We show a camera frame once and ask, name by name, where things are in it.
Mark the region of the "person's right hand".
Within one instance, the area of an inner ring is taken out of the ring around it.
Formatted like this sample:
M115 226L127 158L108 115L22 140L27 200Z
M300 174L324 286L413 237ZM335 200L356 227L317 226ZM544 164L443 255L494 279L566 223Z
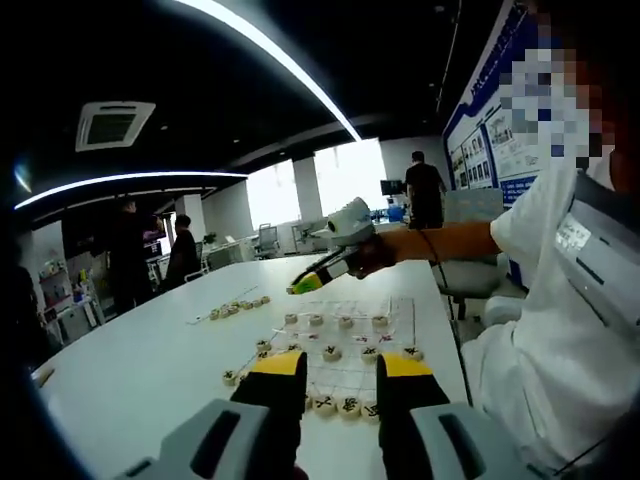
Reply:
M350 256L348 274L358 280L379 270L393 267L398 261L398 251L389 232L374 234L356 246Z

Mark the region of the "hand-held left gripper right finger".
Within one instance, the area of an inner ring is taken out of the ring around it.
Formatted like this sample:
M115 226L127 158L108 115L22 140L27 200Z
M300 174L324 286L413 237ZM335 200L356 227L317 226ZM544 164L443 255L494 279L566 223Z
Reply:
M431 369L396 353L376 363L379 446L389 479L541 479L509 434L452 403Z

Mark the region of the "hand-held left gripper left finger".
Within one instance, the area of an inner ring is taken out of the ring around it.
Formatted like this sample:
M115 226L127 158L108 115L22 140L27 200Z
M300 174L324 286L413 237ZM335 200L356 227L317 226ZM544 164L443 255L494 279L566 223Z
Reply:
M216 399L120 479L291 479L306 408L307 354L259 361L228 400Z

